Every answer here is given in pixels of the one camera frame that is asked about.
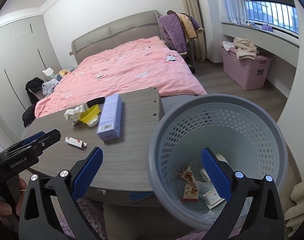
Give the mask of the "person's left hand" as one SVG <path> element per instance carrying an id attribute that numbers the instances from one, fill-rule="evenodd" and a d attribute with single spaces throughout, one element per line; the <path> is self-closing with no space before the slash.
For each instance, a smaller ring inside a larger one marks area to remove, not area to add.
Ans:
<path id="1" fill-rule="evenodd" d="M 19 232 L 19 219 L 27 184 L 19 175 L 0 183 L 0 219 L 4 225 Z"/>

